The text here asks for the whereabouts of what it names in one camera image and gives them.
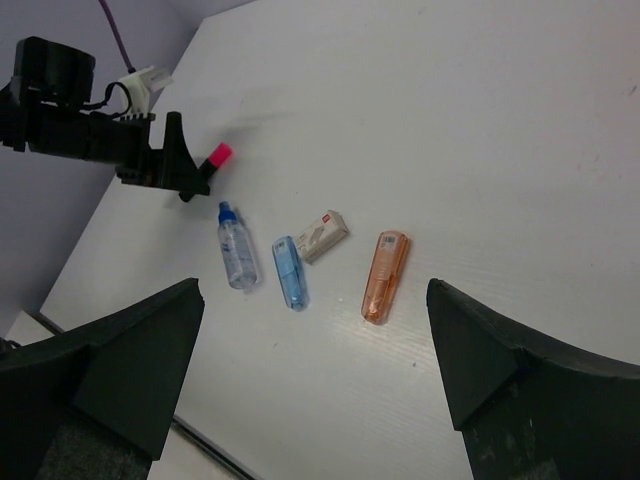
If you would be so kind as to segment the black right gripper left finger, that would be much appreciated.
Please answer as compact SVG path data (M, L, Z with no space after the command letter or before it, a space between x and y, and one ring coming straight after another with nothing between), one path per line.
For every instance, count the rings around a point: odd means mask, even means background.
M160 455L103 426L109 394L158 388L172 419L204 313L195 278L29 345L1 343L4 479L145 479Z

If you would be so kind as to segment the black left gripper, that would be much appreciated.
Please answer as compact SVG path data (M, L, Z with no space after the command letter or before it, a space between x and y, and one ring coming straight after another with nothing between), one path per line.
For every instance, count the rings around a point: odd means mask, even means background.
M153 114L116 119L106 114L91 113L87 160L114 166L116 177L125 185L157 188L158 154L149 145L154 119ZM178 112L166 115L162 188L191 197L210 195L209 183L187 148L182 115Z

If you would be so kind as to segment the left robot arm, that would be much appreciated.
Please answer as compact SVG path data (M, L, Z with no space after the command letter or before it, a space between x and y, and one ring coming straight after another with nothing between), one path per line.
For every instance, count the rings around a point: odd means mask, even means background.
M182 117L166 116L161 148L149 144L155 116L138 109L123 82L91 100L93 56L31 36L18 42L13 76L1 91L1 143L14 151L112 164L122 183L207 196L210 186L192 159Z

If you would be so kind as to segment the orange translucent case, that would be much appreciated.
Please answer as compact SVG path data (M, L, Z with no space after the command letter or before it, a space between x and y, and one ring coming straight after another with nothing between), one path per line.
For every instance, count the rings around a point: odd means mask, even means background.
M403 232L379 235L361 306L366 321L380 325L387 320L409 248L410 239Z

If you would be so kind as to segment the clear tube with blue cap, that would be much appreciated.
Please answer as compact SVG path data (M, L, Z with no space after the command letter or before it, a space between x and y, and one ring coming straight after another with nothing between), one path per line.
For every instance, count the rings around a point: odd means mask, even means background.
M219 203L218 241L231 288L249 291L258 282L249 234L228 202Z

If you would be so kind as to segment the pink and black highlighter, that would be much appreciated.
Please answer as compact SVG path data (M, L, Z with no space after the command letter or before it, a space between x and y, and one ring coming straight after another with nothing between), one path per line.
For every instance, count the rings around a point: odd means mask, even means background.
M209 181L232 155L232 148L226 143L220 143L200 165L201 176Z

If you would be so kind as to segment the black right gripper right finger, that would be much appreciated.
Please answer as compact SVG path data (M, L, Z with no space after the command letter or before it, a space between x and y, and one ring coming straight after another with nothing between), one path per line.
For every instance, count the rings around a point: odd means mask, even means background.
M474 478L638 478L638 366L559 341L439 279L426 305Z

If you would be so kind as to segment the white staples box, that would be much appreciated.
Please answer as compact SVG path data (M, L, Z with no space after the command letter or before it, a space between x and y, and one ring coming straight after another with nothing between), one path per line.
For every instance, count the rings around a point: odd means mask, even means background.
M301 260L313 264L349 235L349 229L340 213L327 210L318 219L294 237Z

